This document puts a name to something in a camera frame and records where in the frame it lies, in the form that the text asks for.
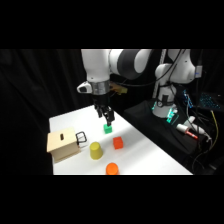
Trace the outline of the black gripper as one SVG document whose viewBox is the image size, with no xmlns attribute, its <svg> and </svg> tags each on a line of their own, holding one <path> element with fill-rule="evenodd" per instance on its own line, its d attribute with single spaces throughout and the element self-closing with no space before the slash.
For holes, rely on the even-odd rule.
<svg viewBox="0 0 224 224">
<path fill-rule="evenodd" d="M 106 118 L 107 126 L 110 126 L 112 122 L 115 120 L 115 117 L 114 117 L 114 111 L 109 110 L 109 104 L 110 104 L 109 94 L 106 93 L 103 95 L 93 95 L 92 98 L 93 98 L 94 107 L 97 110 L 99 118 L 102 117 L 102 112 L 100 110 L 106 111 L 105 118 Z"/>
</svg>

